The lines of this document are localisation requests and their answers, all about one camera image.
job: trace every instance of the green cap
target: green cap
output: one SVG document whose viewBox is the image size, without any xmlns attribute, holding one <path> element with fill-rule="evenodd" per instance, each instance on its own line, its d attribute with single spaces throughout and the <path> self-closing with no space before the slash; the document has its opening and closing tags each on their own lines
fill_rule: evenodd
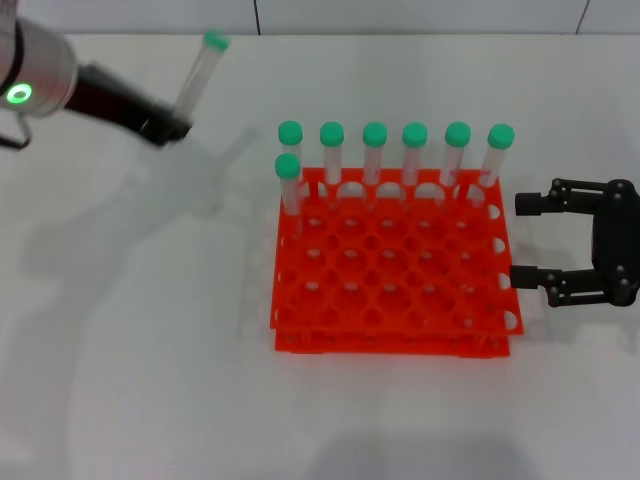
<svg viewBox="0 0 640 480">
<path fill-rule="evenodd" d="M 280 143 L 293 147 L 302 141 L 302 125 L 293 120 L 282 122 L 278 127 Z"/>
<path fill-rule="evenodd" d="M 362 141 L 367 147 L 381 147 L 387 143 L 387 127 L 380 122 L 367 123 L 362 133 Z"/>
<path fill-rule="evenodd" d="M 506 150 L 516 138 L 516 131 L 505 123 L 498 123 L 491 127 L 489 145 L 497 150 Z"/>
<path fill-rule="evenodd" d="M 407 147 L 420 148 L 427 143 L 427 127 L 419 122 L 413 122 L 404 127 L 402 141 Z"/>
<path fill-rule="evenodd" d="M 220 52 L 224 52 L 227 50 L 227 48 L 229 48 L 231 39 L 229 37 L 225 37 L 224 35 L 220 35 L 218 32 L 209 30 L 204 34 L 202 43 L 208 48 L 213 48 L 215 50 L 219 50 Z"/>
<path fill-rule="evenodd" d="M 320 128 L 320 143 L 325 147 L 339 147 L 344 142 L 344 128 L 338 122 L 327 122 Z"/>
<path fill-rule="evenodd" d="M 300 175 L 300 160 L 295 153 L 283 153 L 276 158 L 276 175 L 284 180 L 292 180 Z"/>
<path fill-rule="evenodd" d="M 447 128 L 444 140 L 452 147 L 464 148 L 471 140 L 471 128 L 464 122 L 453 122 Z"/>
</svg>

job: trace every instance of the plastic tube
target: plastic tube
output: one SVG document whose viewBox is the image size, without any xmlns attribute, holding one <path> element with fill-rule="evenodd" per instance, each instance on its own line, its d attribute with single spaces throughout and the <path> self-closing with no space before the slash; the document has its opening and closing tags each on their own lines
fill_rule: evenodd
<svg viewBox="0 0 640 480">
<path fill-rule="evenodd" d="M 427 143 L 427 127 L 421 123 L 410 123 L 402 132 L 404 160 L 402 162 L 402 184 L 417 185 L 422 163 L 422 151 Z"/>
<path fill-rule="evenodd" d="M 364 175 L 365 185 L 376 185 L 380 181 L 382 150 L 387 143 L 387 128 L 379 122 L 371 122 L 364 127 L 362 140 L 365 144 Z"/>
<path fill-rule="evenodd" d="M 464 157 L 464 147 L 471 140 L 471 128 L 463 122 L 454 122 L 447 128 L 445 135 L 444 165 L 440 171 L 440 183 L 452 187 L 458 178 L 458 171 Z"/>
<path fill-rule="evenodd" d="M 504 123 L 494 125 L 489 132 L 487 153 L 482 162 L 482 173 L 480 175 L 480 185 L 482 187 L 492 187 L 507 155 L 507 150 L 513 145 L 515 140 L 515 130 Z"/>
<path fill-rule="evenodd" d="M 282 188 L 282 204 L 287 215 L 300 215 L 302 199 L 300 196 L 300 160 L 293 153 L 283 153 L 276 159 L 276 174 Z"/>
<path fill-rule="evenodd" d="M 338 122 L 328 122 L 320 128 L 320 143 L 324 145 L 324 181 L 337 185 L 342 180 L 342 143 L 344 129 Z"/>
<path fill-rule="evenodd" d="M 214 32 L 207 32 L 202 39 L 202 48 L 196 57 L 193 67 L 182 86 L 178 100 L 175 103 L 176 114 L 189 118 L 193 114 L 204 89 L 211 78 L 211 74 L 229 48 L 231 41 Z"/>
</svg>

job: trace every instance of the white table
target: white table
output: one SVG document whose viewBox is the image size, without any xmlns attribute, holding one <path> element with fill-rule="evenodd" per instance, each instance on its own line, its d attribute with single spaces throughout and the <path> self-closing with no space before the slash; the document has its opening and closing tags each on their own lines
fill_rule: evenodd
<svg viewBox="0 0 640 480">
<path fill-rule="evenodd" d="M 172 100 L 197 37 L 78 36 Z M 71 114 L 0 161 L 0 478 L 628 479 L 640 471 L 637 307 L 550 310 L 503 360 L 294 356 L 268 330 L 276 128 L 517 128 L 514 260 L 587 268 L 590 221 L 515 218 L 556 176 L 640 180 L 638 37 L 238 37 L 189 139 L 161 153 Z M 224 203 L 215 208 L 218 195 Z"/>
</svg>

